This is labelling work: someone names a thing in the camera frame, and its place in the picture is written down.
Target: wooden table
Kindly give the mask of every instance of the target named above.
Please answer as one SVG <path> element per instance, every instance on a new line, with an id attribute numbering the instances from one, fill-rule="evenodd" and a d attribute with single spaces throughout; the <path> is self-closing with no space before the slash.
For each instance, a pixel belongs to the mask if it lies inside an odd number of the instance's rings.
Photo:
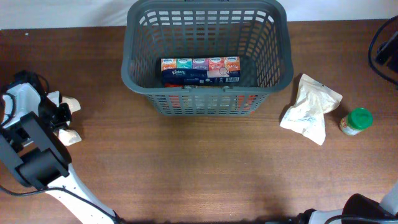
<path id="1" fill-rule="evenodd" d="M 398 178 L 398 92 L 367 62 L 383 22 L 289 23 L 295 76 L 306 73 L 343 95 L 325 116 L 323 146 L 279 127 L 297 79 L 250 116 L 158 114 L 121 80 L 125 27 L 2 30 L 1 85 L 28 69 L 80 101 L 71 128 L 83 141 L 68 147 L 73 165 L 127 220 L 238 221 L 333 210 L 355 193 L 380 201 Z M 349 137 L 338 121 L 357 107 L 371 110 L 374 125 Z M 3 165 L 0 184 L 32 190 Z M 79 223 L 46 194 L 0 200 L 0 223 Z"/>

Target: black cable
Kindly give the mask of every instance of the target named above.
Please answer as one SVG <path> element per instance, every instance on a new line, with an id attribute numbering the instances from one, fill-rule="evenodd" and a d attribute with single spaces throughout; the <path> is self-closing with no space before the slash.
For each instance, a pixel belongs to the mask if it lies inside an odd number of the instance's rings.
<path id="1" fill-rule="evenodd" d="M 41 79 L 43 79 L 44 80 L 44 82 L 45 82 L 45 85 L 47 86 L 47 91 L 46 91 L 46 94 L 49 94 L 50 93 L 50 84 L 49 84 L 49 81 L 47 81 L 47 79 L 46 78 L 44 78 L 42 75 L 40 75 L 40 74 L 36 74 L 39 78 L 41 78 Z"/>
<path id="2" fill-rule="evenodd" d="M 359 217 L 356 215 L 337 215 L 335 217 L 329 218 L 325 224 L 330 224 L 333 221 L 337 220 L 350 220 L 350 221 L 361 221 L 361 222 L 373 222 L 373 223 L 380 223 L 380 222 L 387 222 L 387 223 L 395 223 L 398 222 L 398 218 L 366 218 L 366 217 Z"/>
<path id="3" fill-rule="evenodd" d="M 374 64 L 373 64 L 373 60 L 372 60 L 372 50 L 373 50 L 373 45 L 376 42 L 377 38 L 379 37 L 380 33 L 383 31 L 383 29 L 388 26 L 389 24 L 391 24 L 392 22 L 394 22 L 396 19 L 398 18 L 398 16 L 394 16 L 393 18 L 389 19 L 387 22 L 385 22 L 380 28 L 379 30 L 377 30 L 376 34 L 373 37 L 373 40 L 369 46 L 369 51 L 368 51 L 368 60 L 369 60 L 369 66 L 373 69 L 374 72 L 376 72 L 381 78 L 395 84 L 395 86 L 398 89 L 398 81 L 394 80 L 390 77 L 388 77 L 387 75 L 383 74 L 380 70 L 378 70 Z"/>
<path id="4" fill-rule="evenodd" d="M 8 194 L 8 195 L 15 196 L 15 197 L 26 197 L 26 196 L 31 196 L 31 195 L 37 195 L 37 194 L 41 194 L 41 193 L 48 192 L 48 191 L 52 191 L 52 190 L 60 190 L 60 191 L 62 191 L 62 192 L 65 192 L 65 193 L 67 193 L 67 194 L 69 194 L 69 195 L 71 195 L 71 196 L 73 196 L 73 197 L 75 197 L 75 198 L 77 198 L 77 199 L 79 199 L 79 200 L 81 200 L 81 201 L 87 203 L 88 205 L 91 205 L 92 207 L 95 207 L 95 209 L 99 210 L 99 211 L 102 212 L 104 215 L 106 215 L 107 217 L 109 217 L 110 219 L 112 219 L 113 222 L 115 222 L 115 223 L 119 223 L 119 222 L 120 222 L 120 219 L 118 219 L 117 217 L 115 217 L 115 216 L 109 214 L 108 212 L 105 212 L 102 208 L 100 208 L 99 206 L 95 205 L 93 202 L 88 201 L 88 200 L 86 200 L 86 199 L 80 197 L 79 195 L 74 194 L 74 193 L 70 192 L 69 190 L 64 189 L 64 188 L 62 188 L 62 187 L 51 187 L 51 188 L 42 189 L 42 190 L 35 190 L 35 191 L 33 191 L 33 192 L 16 193 L 16 192 L 12 192 L 12 191 L 10 191 L 10 190 L 8 190 L 8 189 L 5 189 L 2 185 L 0 185 L 0 191 L 6 193 L 6 194 Z"/>
<path id="5" fill-rule="evenodd" d="M 6 114 L 6 112 L 5 112 L 6 107 L 4 107 L 4 115 L 7 115 L 8 118 L 7 118 L 7 120 L 5 120 L 5 122 L 2 122 L 2 123 L 0 124 L 0 128 L 4 127 L 6 124 L 8 124 L 8 123 L 13 119 L 13 117 L 14 117 L 14 115 L 15 115 L 15 107 L 16 107 L 16 106 L 15 106 L 15 98 L 14 98 L 14 96 L 13 96 L 12 94 L 10 94 L 10 93 L 3 93 L 3 94 L 1 95 L 1 97 L 2 97 L 3 95 L 9 96 L 9 97 L 11 98 L 11 101 L 12 101 L 12 109 L 11 109 L 11 114 Z"/>

